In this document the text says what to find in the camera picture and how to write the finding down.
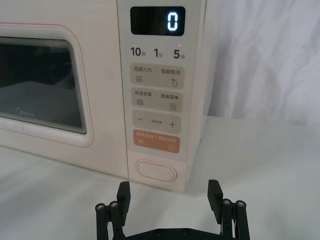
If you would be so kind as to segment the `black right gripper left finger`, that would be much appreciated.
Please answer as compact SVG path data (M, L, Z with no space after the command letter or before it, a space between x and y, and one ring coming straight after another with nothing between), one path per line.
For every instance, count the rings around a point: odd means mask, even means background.
M119 184L116 200L109 205L98 203L96 213L96 239L108 240L108 223L112 224L113 240L124 240L126 237L123 227L129 211L131 201L130 182L123 181Z

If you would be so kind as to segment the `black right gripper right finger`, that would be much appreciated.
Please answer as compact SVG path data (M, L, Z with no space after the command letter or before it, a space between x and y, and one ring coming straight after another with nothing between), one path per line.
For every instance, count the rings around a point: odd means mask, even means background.
M208 181L207 198L216 222L220 225L220 236L224 240L249 240L251 238L247 204L244 201L232 202L224 198L220 183L215 179Z

